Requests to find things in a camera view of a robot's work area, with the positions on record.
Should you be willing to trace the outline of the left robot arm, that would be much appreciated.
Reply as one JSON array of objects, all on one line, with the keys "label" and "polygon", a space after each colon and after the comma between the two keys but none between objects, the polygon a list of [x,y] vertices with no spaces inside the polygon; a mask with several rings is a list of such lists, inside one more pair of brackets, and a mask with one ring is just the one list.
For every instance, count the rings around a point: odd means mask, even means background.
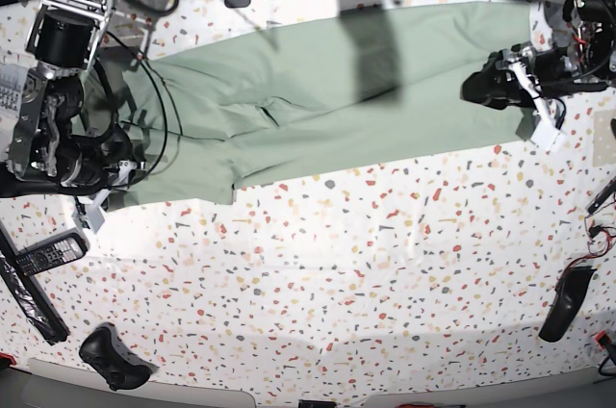
[{"label": "left robot arm", "polygon": [[502,111],[531,111],[530,141],[555,151],[563,143],[565,97],[615,84],[615,0],[565,0],[538,7],[545,42],[516,44],[491,54],[462,85],[467,102]]}]

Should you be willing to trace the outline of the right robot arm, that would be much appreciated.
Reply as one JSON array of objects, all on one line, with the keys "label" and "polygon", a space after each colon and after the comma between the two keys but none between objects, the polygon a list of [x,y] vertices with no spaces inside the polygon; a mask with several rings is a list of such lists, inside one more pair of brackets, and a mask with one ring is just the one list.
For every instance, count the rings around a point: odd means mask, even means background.
[{"label": "right robot arm", "polygon": [[40,0],[25,51],[1,64],[1,195],[65,195],[97,232],[112,191],[139,169],[97,57],[115,0]]}]

